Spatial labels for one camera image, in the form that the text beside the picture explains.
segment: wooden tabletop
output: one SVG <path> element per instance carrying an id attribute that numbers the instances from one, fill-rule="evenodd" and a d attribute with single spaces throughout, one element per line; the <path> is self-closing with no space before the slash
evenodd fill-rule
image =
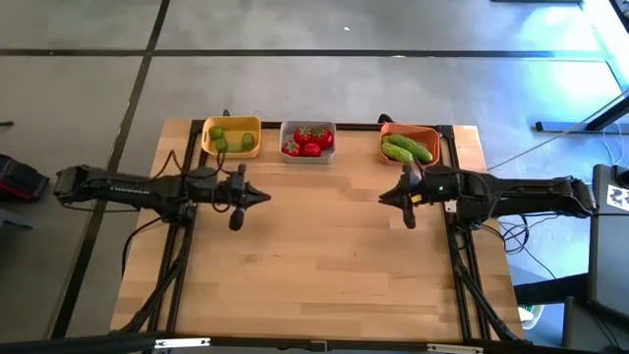
<path id="1" fill-rule="evenodd" d="M 183 159 L 190 125 L 186 120 L 166 122 L 152 173 L 170 149 Z M 476 127 L 457 126 L 454 131 L 461 168 L 484 171 Z M 408 230 L 399 209 L 377 202 L 401 174 L 400 166 L 378 162 L 378 134 L 339 131 L 331 164 L 291 165 L 282 162 L 279 131 L 263 130 L 259 156 L 247 160 L 247 178 L 272 200 L 248 209 L 238 232 L 227 226 L 229 212 L 200 205 L 176 331 L 461 340 L 441 206 L 416 207 L 417 228 Z M 447 147 L 442 148 L 447 154 Z M 224 168 L 235 169 L 238 162 L 228 160 Z M 209 164 L 215 166 L 215 160 L 210 158 Z M 166 170 L 176 172 L 174 166 Z M 139 225 L 155 217 L 144 210 Z M 157 226 L 136 237 L 112 329 L 125 325 L 153 290 L 166 230 Z M 482 231 L 474 237 L 484 292 L 511 330 L 523 337 L 502 242 Z M 167 294 L 160 328 L 169 299 Z M 478 337 L 469 293 L 467 299 Z"/>

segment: gray floor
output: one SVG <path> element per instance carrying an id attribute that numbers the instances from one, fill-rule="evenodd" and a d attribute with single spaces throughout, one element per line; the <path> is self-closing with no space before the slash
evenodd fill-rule
<path id="1" fill-rule="evenodd" d="M 604 1 L 590 0 L 584 8 L 605 10 Z M 157 0 L 3 1 L 0 48 L 144 48 L 158 8 Z M 487 0 L 180 0 L 171 4 L 158 48 L 597 51 L 603 46 L 613 52 L 592 30 L 599 18 L 600 12 L 578 6 Z M 140 62 L 0 57 L 0 120 L 17 123 L 0 128 L 0 149 L 51 177 L 73 164 L 103 166 Z M 400 122 L 476 125 L 492 166 L 550 137 L 532 132 L 536 120 L 581 119 L 619 93 L 602 60 L 154 58 L 120 170 L 148 172 L 164 119 L 201 119 L 223 108 L 265 120 L 374 122 L 389 112 Z M 618 156 L 618 137 L 610 135 L 608 142 Z M 589 181 L 597 163 L 609 163 L 600 136 L 575 136 L 492 172 L 532 178 L 571 174 Z M 50 196 L 32 206 L 0 207 L 37 223 L 34 231 L 2 230 L 0 341 L 42 338 L 86 215 L 60 208 Z M 122 245 L 134 226 L 134 215 L 105 217 L 70 335 L 107 331 Z M 587 220 L 562 217 L 537 226 L 529 249 L 561 276 L 587 270 L 588 247 Z M 549 277 L 524 254 L 509 262 L 513 269 Z"/>

